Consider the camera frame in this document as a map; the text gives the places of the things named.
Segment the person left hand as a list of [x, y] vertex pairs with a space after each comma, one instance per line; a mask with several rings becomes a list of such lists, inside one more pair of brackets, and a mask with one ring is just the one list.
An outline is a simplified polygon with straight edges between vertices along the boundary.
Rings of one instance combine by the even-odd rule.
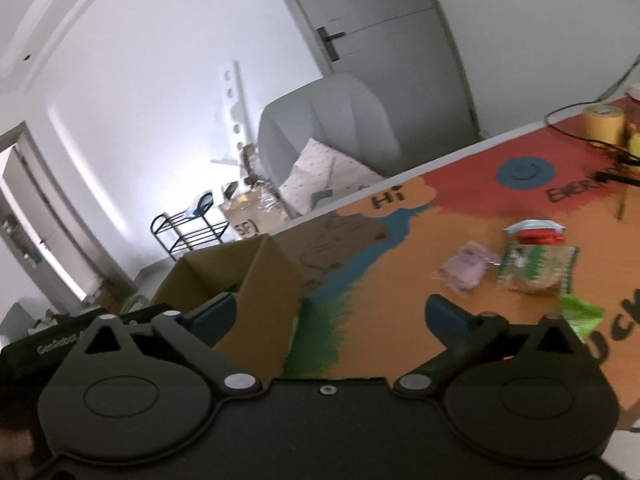
[[29, 430], [0, 430], [0, 460], [12, 463], [34, 452], [34, 438]]

